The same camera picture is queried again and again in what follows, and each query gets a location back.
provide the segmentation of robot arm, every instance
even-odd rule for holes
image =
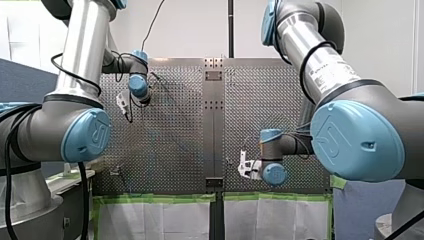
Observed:
[[[56,5],[51,2],[43,1],[50,6],[53,16],[59,16],[57,9],[67,2],[55,0]],[[74,163],[99,157],[110,135],[110,119],[98,98],[102,71],[131,73],[133,95],[140,98],[148,95],[147,84],[136,84],[145,82],[146,54],[139,51],[122,56],[105,54],[109,51],[106,46],[109,22],[122,4],[109,0],[72,2],[69,18],[62,19],[68,21],[68,35],[56,89],[45,96],[42,109],[21,123],[13,147],[16,157],[12,159],[12,166],[45,161]],[[2,132],[9,132],[16,116],[18,114],[0,124]]]
[[[264,45],[290,61],[316,105],[311,145],[330,173],[368,182],[424,178],[418,170],[424,104],[417,98],[402,101],[380,82],[355,73],[340,56],[344,29],[332,7],[271,1],[262,30]],[[280,151],[281,141],[263,153]]]

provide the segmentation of blue joint cap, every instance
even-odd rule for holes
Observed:
[[[376,110],[349,100],[319,108],[311,124],[315,155],[332,174],[352,181],[383,182],[405,161],[402,140]]]
[[[125,9],[127,7],[128,0],[112,0],[112,3],[117,9]]]
[[[141,51],[141,50],[134,50],[132,53],[134,56],[140,58],[141,60],[143,60],[144,62],[146,62],[146,64],[149,63],[149,56],[147,56],[147,53]]]
[[[25,104],[30,104],[28,102],[9,102],[9,103],[0,103],[0,113],[7,111],[9,109],[21,106],[21,105],[25,105]]]
[[[287,171],[283,165],[271,163],[264,168],[262,179],[271,186],[281,186],[287,179]]]
[[[128,81],[128,88],[136,98],[144,98],[149,93],[149,85],[146,79],[140,74],[134,74]]]
[[[262,35],[261,41],[265,46],[274,45],[274,34],[275,34],[275,0],[268,0],[268,5],[265,9],[264,17],[262,20]]]
[[[267,143],[275,140],[283,135],[281,129],[264,129],[261,131],[260,143]]]
[[[62,158],[68,163],[88,162],[106,149],[110,137],[110,119],[105,111],[89,109],[69,126],[62,140]]]

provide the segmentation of black cable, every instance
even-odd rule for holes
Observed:
[[[81,240],[86,240],[88,236],[88,222],[90,218],[90,209],[89,209],[89,189],[88,189],[88,180],[87,174],[85,172],[84,163],[79,162],[78,168],[80,170],[81,175],[81,183],[82,183],[82,197],[83,197],[83,222],[82,222],[82,231],[81,231]]]
[[[393,240],[393,239],[399,237],[399,235],[404,233],[406,230],[408,230],[410,227],[412,227],[414,224],[421,221],[422,219],[424,219],[424,210],[422,212],[418,213],[411,220],[409,220],[408,222],[403,224],[399,229],[397,229],[392,234],[390,234],[390,236],[388,236],[385,240]]]
[[[311,103],[315,104],[315,101],[312,99],[312,97],[309,95],[308,91],[306,90],[305,87],[305,69],[306,69],[306,64],[308,63],[309,58],[311,58],[311,56],[320,48],[322,47],[328,47],[328,45],[334,49],[336,49],[336,44],[334,44],[331,41],[324,41],[319,43],[318,45],[316,45],[315,47],[311,48],[308,52],[308,54],[306,54],[305,58],[303,59],[302,65],[300,65],[300,70],[299,70],[299,80],[300,80],[300,87],[302,88],[302,92],[303,94],[306,96],[306,98],[311,101]]]
[[[4,148],[4,161],[6,167],[6,197],[5,197],[5,221],[7,232],[9,233],[9,237],[12,240],[18,240],[16,233],[13,229],[12,219],[11,219],[11,201],[12,201],[12,166],[10,160],[10,147],[11,147],[11,139],[17,134],[19,125],[33,112],[41,109],[41,105],[39,104],[28,104],[16,107],[7,111],[6,113],[0,115],[0,122],[5,120],[6,118],[17,114],[19,112],[24,112],[23,115],[19,116],[19,119],[12,125],[9,134],[6,137],[5,148]]]
[[[80,77],[80,76],[76,75],[75,73],[69,72],[68,70],[66,70],[66,69],[62,68],[62,66],[60,66],[59,64],[57,64],[57,63],[56,63],[56,61],[55,61],[55,60],[56,60],[56,58],[61,57],[62,55],[63,55],[63,53],[59,53],[59,54],[57,54],[57,55],[54,55],[54,56],[50,59],[50,61],[52,62],[53,66],[55,66],[55,67],[56,67],[57,69],[59,69],[60,71],[62,71],[62,72],[64,72],[64,73],[68,74],[69,76],[71,76],[71,77],[73,77],[73,78],[76,78],[76,79],[78,79],[78,80],[80,80],[80,81],[83,81],[83,82],[85,82],[85,83],[87,83],[87,84],[90,84],[91,86],[95,87],[95,88],[97,89],[97,96],[100,96],[100,94],[102,94],[102,89],[100,88],[100,86],[99,86],[97,83],[94,83],[94,82],[92,82],[92,81],[90,81],[90,80],[87,80],[87,79],[85,79],[85,78],[83,78],[83,77]]]
[[[147,32],[147,35],[146,35],[146,37],[145,37],[145,38],[144,38],[144,40],[143,40],[143,44],[141,45],[141,51],[144,51],[144,44],[146,43],[147,39],[148,39],[148,38],[149,38],[149,36],[150,36],[150,32],[152,31],[153,24],[155,23],[156,18],[158,17],[159,11],[160,11],[160,9],[162,8],[162,4],[163,4],[164,2],[165,2],[165,0],[162,0],[162,2],[160,2],[160,4],[159,4],[158,9],[156,10],[155,17],[153,18],[152,22],[150,23],[149,31]]]

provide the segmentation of stainless steel frame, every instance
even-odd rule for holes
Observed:
[[[296,70],[279,59],[219,58],[152,59],[149,68],[163,82],[149,76],[152,103],[134,108],[133,124],[115,105],[116,95],[127,88],[127,76],[120,83],[114,75],[102,77],[101,100],[113,132],[96,166],[101,172],[94,194],[269,190],[238,175],[238,155],[245,138],[259,136],[263,128],[297,127],[303,97]],[[253,158],[259,147],[254,140],[248,145]],[[330,191],[329,175],[313,157],[288,157],[285,165],[290,180],[273,191]],[[206,188],[210,177],[223,178],[223,186]]]

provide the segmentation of green tape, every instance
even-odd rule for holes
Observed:
[[[346,186],[346,183],[347,183],[346,180],[344,180],[343,178],[336,177],[334,175],[331,176],[330,178],[330,184],[331,184],[331,187],[333,188],[338,188],[343,190]]]
[[[93,215],[94,240],[98,240],[99,237],[100,206],[101,205],[93,199],[93,210],[91,210],[91,212]]]
[[[308,201],[308,202],[326,202],[332,199],[332,195],[308,195],[308,194],[293,194],[293,193],[225,193],[225,201],[248,201],[259,199],[275,199],[289,201]]]
[[[214,194],[193,194],[193,195],[155,195],[155,194],[131,194],[120,196],[100,196],[94,197],[93,202],[99,205],[105,204],[125,204],[125,203],[164,203],[164,204],[184,204],[184,203],[205,203],[214,202]]]
[[[333,198],[331,197],[328,201],[328,230],[327,239],[332,239],[333,232]]]

